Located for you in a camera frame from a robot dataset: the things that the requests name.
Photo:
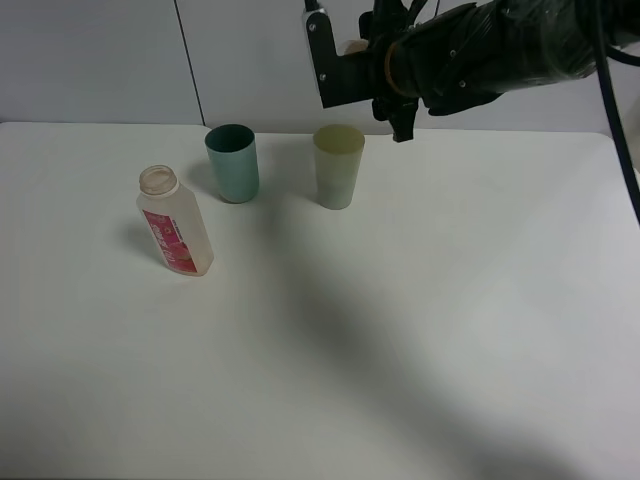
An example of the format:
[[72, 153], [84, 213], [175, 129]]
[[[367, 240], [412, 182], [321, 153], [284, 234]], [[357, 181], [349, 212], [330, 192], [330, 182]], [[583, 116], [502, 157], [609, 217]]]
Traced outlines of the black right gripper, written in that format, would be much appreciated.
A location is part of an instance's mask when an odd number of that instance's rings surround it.
[[424, 6], [424, 1], [411, 1], [406, 7], [400, 0], [375, 0], [373, 9], [359, 18], [360, 37], [367, 41], [366, 52], [370, 57], [374, 118], [389, 120], [396, 143], [414, 138], [418, 100], [403, 93], [393, 79], [392, 56]]

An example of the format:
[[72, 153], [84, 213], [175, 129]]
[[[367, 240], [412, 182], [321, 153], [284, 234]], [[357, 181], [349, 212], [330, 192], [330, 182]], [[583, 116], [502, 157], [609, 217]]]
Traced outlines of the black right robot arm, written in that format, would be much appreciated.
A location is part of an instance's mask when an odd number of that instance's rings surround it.
[[412, 139], [416, 112], [447, 116], [501, 95], [591, 75], [593, 42], [639, 40], [636, 1], [489, 1], [460, 5], [417, 24], [425, 4], [377, 1], [359, 18], [373, 53], [373, 111], [397, 142]]

